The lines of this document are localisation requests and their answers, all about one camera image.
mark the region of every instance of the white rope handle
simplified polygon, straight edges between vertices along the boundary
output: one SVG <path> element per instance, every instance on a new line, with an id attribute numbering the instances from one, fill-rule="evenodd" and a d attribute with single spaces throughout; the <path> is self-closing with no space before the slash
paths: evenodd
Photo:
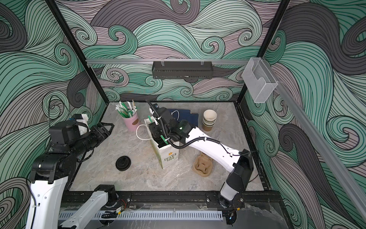
<path id="1" fill-rule="evenodd" d="M 142 139 L 142 138 L 140 138 L 140 137 L 137 135 L 137 130 L 138 130 L 138 128 L 139 128 L 140 126 L 146 126 L 146 125 L 145 125 L 145 124 L 141 124 L 141 125 L 139 125 L 139 126 L 137 127 L 137 129 L 136 129 L 136 137 L 138 137 L 138 139 L 141 139 L 141 140 L 152 140 L 152 138 L 149 138 L 149 139 Z"/>
<path id="2" fill-rule="evenodd" d="M 178 119 L 179 119 L 179 111 L 175 110 L 175 111 L 171 112 L 171 115 L 173 115 L 174 112 L 178 112 L 178 118 L 177 118 L 177 121 L 178 121 Z"/>

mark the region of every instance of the red wire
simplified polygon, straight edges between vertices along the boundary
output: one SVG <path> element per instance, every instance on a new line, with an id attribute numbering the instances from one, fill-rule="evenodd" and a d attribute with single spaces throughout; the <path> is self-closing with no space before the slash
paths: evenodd
<path id="1" fill-rule="evenodd" d="M 124 203 L 124 210 L 126 209 L 126 202 L 123 200 L 123 199 L 120 199 L 120 200 L 122 200 L 123 201 L 123 203 Z"/>

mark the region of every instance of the black metal frame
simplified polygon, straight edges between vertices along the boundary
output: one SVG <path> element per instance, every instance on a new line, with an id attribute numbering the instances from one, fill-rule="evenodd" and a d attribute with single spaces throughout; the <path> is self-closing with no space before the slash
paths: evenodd
<path id="1" fill-rule="evenodd" d="M 92 195 L 93 191 L 65 191 L 61 200 L 61 207 L 78 207 L 84 204 Z M 150 206 L 164 204 L 165 207 L 182 206 L 189 204 L 189 207 L 213 208 L 227 214 L 234 209 L 242 208 L 245 204 L 259 207 L 270 211 L 269 203 L 277 203 L 280 206 L 283 218 L 289 229 L 293 229 L 289 214 L 278 191 L 250 191 L 238 193 L 233 200 L 233 207 L 223 208 L 219 203 L 219 191 L 116 191 L 118 195 L 117 204 L 113 207 L 102 207 L 101 210 L 116 210 L 126 203 L 126 208 L 132 210 L 148 209 Z"/>
<path id="2" fill-rule="evenodd" d="M 98 78 L 95 75 L 93 69 L 87 65 L 87 63 L 85 61 L 86 57 L 85 57 L 83 51 L 80 49 L 75 37 L 72 35 L 72 32 L 71 32 L 69 26 L 67 25 L 64 17 L 62 16 L 59 8 L 57 7 L 56 2 L 54 0 L 45 0 L 45 1 L 48 5 L 49 9 L 51 10 L 53 16 L 55 17 L 57 23 L 59 24 L 62 31 L 64 32 L 66 38 L 70 42 L 70 45 L 73 48 L 74 52 L 76 53 L 76 56 L 79 58 L 81 64 L 85 68 L 86 73 L 88 74 L 88 76 L 90 77 L 92 82 L 94 83 L 94 85 L 97 88 L 99 94 L 102 96 L 104 102 L 106 104 L 108 104 L 109 100 L 108 100 L 107 95 L 105 94 L 102 86 L 100 85 L 100 83 L 98 81 Z"/>
<path id="3" fill-rule="evenodd" d="M 278 6 L 278 9 L 276 11 L 276 14 L 274 15 L 274 18 L 272 19 L 272 23 L 264 38 L 261 48 L 258 51 L 257 57 L 264 57 L 264 54 L 266 53 L 267 48 L 268 48 L 270 42 L 272 41 L 272 38 L 274 37 L 278 26 L 280 25 L 282 17 L 285 14 L 285 11 L 286 11 L 289 3 L 290 3 L 290 0 L 281 0 L 281 3 Z"/>
<path id="4" fill-rule="evenodd" d="M 242 125 L 245 138 L 248 142 L 249 149 L 250 149 L 250 151 L 256 151 L 257 148 L 255 147 L 255 143 L 254 143 L 253 138 L 252 138 L 252 136 L 249 132 L 247 122 L 244 119 L 243 111 L 240 108 L 238 103 L 234 103 L 234 106 L 235 106 L 235 109 L 236 109 L 236 113 L 238 114 L 240 123 Z M 255 166 L 257 167 L 258 176 L 261 179 L 264 191 L 271 190 L 271 185 L 269 183 L 268 177 L 267 177 L 266 172 L 264 170 L 263 163 L 262 163 L 261 159 L 259 158 L 258 152 L 253 153 L 252 156 L 253 156 Z"/>
<path id="5" fill-rule="evenodd" d="M 98 92 L 102 96 L 104 102 L 106 103 L 105 110 L 100 118 L 100 121 L 103 118 L 104 113 L 106 112 L 106 109 L 109 105 L 109 101 L 107 95 L 105 94 L 102 86 L 100 85 L 97 76 L 95 75 L 93 69 L 89 67 L 86 63 L 85 55 L 83 54 L 82 50 L 78 46 L 75 37 L 72 35 L 72 32 L 67 25 L 65 19 L 63 18 L 60 10 L 58 9 L 56 2 L 54 0 L 45 0 L 48 7 L 50 8 L 51 12 L 53 13 L 54 17 L 56 18 L 59 26 L 61 27 L 62 31 L 64 32 L 66 38 L 69 40 L 72 48 L 74 49 L 77 57 L 83 64 L 83 67 L 85 68 L 87 74 L 89 75 L 90 79 L 96 86 Z M 272 23 L 270 25 L 270 28 L 268 30 L 268 33 L 263 41 L 263 44 L 257 54 L 257 57 L 263 57 L 265 54 L 266 49 L 268 48 L 273 36 L 275 35 L 275 32 L 279 26 L 279 23 L 285 13 L 285 10 L 289 4 L 290 0 L 282 0 L 279 8 L 277 9 L 277 12 L 275 14 L 274 19 L 272 20 Z M 238 95 L 238 98 L 236 101 L 152 101 L 152 102 L 159 102 L 159 103 L 165 103 L 165 102 L 232 102 L 234 103 L 236 112 L 238 114 L 240 123 L 242 125 L 245 137 L 247 139 L 249 148 L 251 151 L 256 150 L 255 143 L 251 137 L 251 134 L 249 132 L 249 128 L 247 126 L 247 123 L 244 119 L 243 111 L 240 107 L 240 103 L 242 102 L 244 95 L 247 91 L 247 86 L 244 85 L 240 94 Z M 239 193 L 234 198 L 234 207 L 242 207 L 244 203 L 248 203 L 250 205 L 256 206 L 257 203 L 279 203 L 282 213 L 284 214 L 284 219 L 286 220 L 286 223 L 290 229 L 293 228 L 293 225 L 291 223 L 290 217 L 286 211 L 285 205 L 282 201 L 282 197 L 279 192 L 277 191 L 270 191 L 270 184 L 268 181 L 268 178 L 265 174 L 264 167 L 262 162 L 260 161 L 260 158 L 258 156 L 258 153 L 253 153 L 254 162 L 257 167 L 257 171 L 259 173 L 259 177 L 262 181 L 262 185 L 265 191 L 251 191 L 251 192 L 244 192 Z M 80 165 L 78 165 L 75 175 L 72 177 L 72 182 L 75 179 L 75 176 L 80 168 Z M 64 192 L 62 197 L 61 206 L 79 206 L 90 197 L 92 194 L 92 191 L 81 191 L 81 192 L 75 192 L 75 191 L 67 191 Z M 218 200 L 218 191 L 182 191 L 182 192 L 174 192 L 174 191 L 144 191 L 144 192 L 125 192 L 125 191 L 117 191 L 116 192 L 119 195 L 119 199 L 123 199 L 127 201 L 127 199 L 130 199 L 130 202 L 127 202 L 127 207 L 132 209 L 137 209 L 140 206 L 148 205 L 148 204 L 156 204 L 156 203 L 166 203 L 166 204 L 196 204 L 198 207 L 207 207 L 207 208 L 217 208 L 218 210 L 222 210 L 223 213 L 228 212 L 228 208 L 222 208 L 219 204 Z M 102 208 L 102 210 L 111 210 L 116 209 L 122 205 L 122 201 L 119 201 L 119 204 L 117 204 L 114 208 Z"/>

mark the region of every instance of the teal swirl pattern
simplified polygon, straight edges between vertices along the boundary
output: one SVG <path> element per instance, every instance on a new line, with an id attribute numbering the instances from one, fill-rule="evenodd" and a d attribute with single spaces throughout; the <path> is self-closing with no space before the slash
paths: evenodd
<path id="1" fill-rule="evenodd" d="M 366 1 L 311 0 L 286 10 L 265 59 L 366 192 Z M 366 228 L 275 90 L 243 113 L 294 228 Z"/>
<path id="2" fill-rule="evenodd" d="M 268 31 L 263 28 L 271 19 L 267 12 L 278 8 L 272 2 L 276 1 L 255 4 L 247 0 L 105 0 L 101 5 L 60 0 L 58 6 L 87 58 L 249 59 L 257 55 Z M 186 79 L 191 86 L 175 84 L 174 80 L 146 84 L 145 79 L 151 76 L 150 65 L 114 65 L 127 74 L 120 78 L 128 78 L 124 84 L 106 75 L 111 67 L 93 66 L 104 68 L 97 77 L 113 101 L 225 101 L 235 100 L 244 83 L 232 75 L 232 70 L 245 66 L 217 65 L 214 77 L 230 78 L 233 82 L 212 81 L 194 88 L 197 79 Z"/>
<path id="3" fill-rule="evenodd" d="M 96 42 L 89 24 L 71 21 L 80 40 Z M 106 106 L 65 40 L 45 1 L 0 3 L 0 228 L 25 227 L 25 178 L 49 143 L 49 122 L 67 120 L 69 110 L 95 125 Z"/>

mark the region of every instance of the black cup lid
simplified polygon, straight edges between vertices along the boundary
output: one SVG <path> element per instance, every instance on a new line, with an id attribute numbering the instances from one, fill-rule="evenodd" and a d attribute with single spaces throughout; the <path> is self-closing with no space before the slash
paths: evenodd
<path id="1" fill-rule="evenodd" d="M 116 168 L 119 171 L 125 171 L 127 170 L 131 165 L 131 159 L 127 156 L 122 156 L 117 159 L 116 161 Z"/>

